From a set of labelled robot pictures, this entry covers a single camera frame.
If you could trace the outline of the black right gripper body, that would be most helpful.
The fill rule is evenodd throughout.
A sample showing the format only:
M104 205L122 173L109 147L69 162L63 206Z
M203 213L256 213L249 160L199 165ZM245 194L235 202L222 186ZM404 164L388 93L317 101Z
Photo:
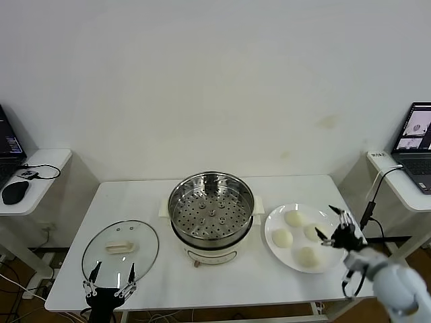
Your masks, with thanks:
M332 247L337 249L344 249L348 252L359 252L366 247L363 238L355 236L354 232L339 231L335 232L331 240L333 241Z

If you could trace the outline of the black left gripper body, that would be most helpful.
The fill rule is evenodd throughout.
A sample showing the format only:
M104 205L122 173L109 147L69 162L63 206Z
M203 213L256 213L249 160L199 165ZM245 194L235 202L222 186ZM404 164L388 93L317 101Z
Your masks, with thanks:
M109 323L113 312L119 306L117 288L97 287L96 295L86 297L91 308L89 323Z

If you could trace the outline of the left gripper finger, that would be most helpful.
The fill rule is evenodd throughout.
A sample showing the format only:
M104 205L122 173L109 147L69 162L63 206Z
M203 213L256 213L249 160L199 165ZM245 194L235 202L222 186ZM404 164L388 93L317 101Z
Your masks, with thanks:
M136 288L137 288L137 283L135 280L135 263L133 262L131 265L131 270L129 272L127 284L122 289L119 289L114 294L114 296L119 299L127 299L134 293Z
M98 261L96 263L96 266L91 270L89 277L83 281L83 288L87 298L97 296L95 282L96 282L101 264L102 263Z

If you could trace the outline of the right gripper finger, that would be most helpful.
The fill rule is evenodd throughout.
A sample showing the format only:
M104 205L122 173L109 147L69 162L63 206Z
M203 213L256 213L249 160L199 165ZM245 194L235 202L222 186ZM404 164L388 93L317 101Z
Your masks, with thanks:
M333 239L333 234L327 236L318 227L315 227L314 230L316 231L317 237L321 240L322 246L334 248L335 240Z
M355 225L352 216L346 210L340 209L338 207L329 205L331 210L339 216L339 225L333 232L335 233L348 233L353 234L355 232Z

